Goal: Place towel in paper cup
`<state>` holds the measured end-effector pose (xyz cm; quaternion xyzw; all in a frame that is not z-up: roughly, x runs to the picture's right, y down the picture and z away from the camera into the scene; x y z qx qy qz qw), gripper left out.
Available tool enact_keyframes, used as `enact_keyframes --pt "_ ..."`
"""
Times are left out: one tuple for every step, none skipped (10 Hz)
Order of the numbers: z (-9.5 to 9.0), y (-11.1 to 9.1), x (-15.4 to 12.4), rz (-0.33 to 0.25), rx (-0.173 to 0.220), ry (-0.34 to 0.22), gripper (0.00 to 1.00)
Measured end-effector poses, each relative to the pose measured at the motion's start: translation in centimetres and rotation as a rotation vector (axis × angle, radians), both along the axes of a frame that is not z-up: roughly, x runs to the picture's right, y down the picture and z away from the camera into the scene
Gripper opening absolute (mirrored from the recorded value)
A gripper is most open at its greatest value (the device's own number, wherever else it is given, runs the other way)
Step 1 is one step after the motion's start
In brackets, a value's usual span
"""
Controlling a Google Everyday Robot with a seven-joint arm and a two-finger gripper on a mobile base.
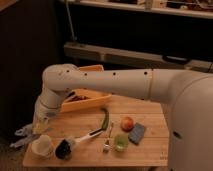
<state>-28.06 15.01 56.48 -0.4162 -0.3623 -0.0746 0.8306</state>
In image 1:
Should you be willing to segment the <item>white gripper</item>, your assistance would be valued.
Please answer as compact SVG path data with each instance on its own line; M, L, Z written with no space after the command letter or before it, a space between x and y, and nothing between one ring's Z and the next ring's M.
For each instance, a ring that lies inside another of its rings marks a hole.
M57 114L55 109L36 107L33 117L33 133L42 134L49 128L49 120Z

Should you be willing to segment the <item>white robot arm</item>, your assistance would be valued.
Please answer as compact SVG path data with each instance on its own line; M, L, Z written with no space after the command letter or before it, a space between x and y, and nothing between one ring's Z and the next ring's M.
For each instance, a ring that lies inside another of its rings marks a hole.
M72 64L47 67L34 114L59 113L74 89L89 89L162 105L169 128L169 171L213 171L213 73L175 69L82 71Z

